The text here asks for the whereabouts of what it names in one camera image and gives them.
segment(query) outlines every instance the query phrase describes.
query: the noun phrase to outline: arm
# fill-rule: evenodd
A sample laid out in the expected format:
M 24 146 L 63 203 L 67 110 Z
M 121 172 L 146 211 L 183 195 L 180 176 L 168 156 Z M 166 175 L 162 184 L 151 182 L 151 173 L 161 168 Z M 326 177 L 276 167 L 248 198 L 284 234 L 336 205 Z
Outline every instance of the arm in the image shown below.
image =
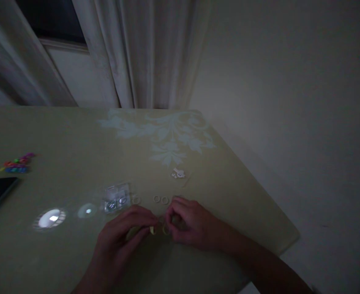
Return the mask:
M 157 223 L 157 217 L 150 210 L 137 205 L 109 221 L 98 235 L 92 260 L 72 293 L 108 293 L 119 281 L 131 254 L 149 234 L 149 226 Z M 134 227 L 141 229 L 126 239 Z
M 181 230 L 172 220 L 182 219 Z M 214 217 L 196 201 L 174 197 L 166 216 L 174 241 L 201 250 L 222 251 L 237 260 L 260 293 L 312 293 L 282 260 Z

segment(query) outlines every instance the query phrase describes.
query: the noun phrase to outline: dark window pane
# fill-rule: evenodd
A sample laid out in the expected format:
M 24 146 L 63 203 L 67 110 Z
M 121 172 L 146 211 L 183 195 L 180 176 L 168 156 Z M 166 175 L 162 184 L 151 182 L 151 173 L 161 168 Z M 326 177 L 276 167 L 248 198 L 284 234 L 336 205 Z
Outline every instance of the dark window pane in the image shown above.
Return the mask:
M 71 0 L 17 0 L 17 3 L 38 37 L 86 44 Z

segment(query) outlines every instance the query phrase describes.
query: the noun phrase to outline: white curtain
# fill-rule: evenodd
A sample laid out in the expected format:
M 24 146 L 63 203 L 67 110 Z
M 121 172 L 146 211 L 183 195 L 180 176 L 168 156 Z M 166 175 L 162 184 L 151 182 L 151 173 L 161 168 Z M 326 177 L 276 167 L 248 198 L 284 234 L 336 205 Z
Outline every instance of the white curtain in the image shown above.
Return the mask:
M 77 106 L 15 1 L 0 0 L 0 105 Z
M 108 106 L 185 108 L 209 0 L 73 0 Z

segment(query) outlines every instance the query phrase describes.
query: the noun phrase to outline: light green tabletop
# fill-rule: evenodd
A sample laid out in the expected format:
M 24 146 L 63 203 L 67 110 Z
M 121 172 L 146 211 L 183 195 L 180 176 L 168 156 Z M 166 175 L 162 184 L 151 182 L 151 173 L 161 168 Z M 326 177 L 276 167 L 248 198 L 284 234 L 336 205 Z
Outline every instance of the light green tabletop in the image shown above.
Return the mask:
M 96 238 L 115 215 L 102 210 L 105 187 L 130 183 L 156 215 L 153 197 L 195 199 L 242 233 L 281 254 L 294 225 L 198 111 L 0 107 L 0 168 L 38 154 L 0 206 L 0 293 L 69 293 L 90 261 Z M 186 172 L 184 183 L 171 177 Z M 1 177 L 13 176 L 0 172 Z M 81 218 L 86 204 L 96 210 Z M 38 229 L 59 208 L 63 223 Z M 174 244 L 163 234 L 138 248 L 119 293 L 236 293 L 247 278 L 227 256 Z

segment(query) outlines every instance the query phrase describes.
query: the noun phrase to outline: wall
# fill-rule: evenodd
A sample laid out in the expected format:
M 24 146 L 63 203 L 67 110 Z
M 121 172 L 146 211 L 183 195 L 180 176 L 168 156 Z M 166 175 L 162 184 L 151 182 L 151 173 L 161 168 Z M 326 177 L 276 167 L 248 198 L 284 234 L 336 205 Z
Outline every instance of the wall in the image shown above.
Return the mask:
M 79 107 L 105 107 L 89 52 L 44 47 Z
M 189 108 L 301 232 L 282 259 L 360 293 L 360 1 L 216 2 Z

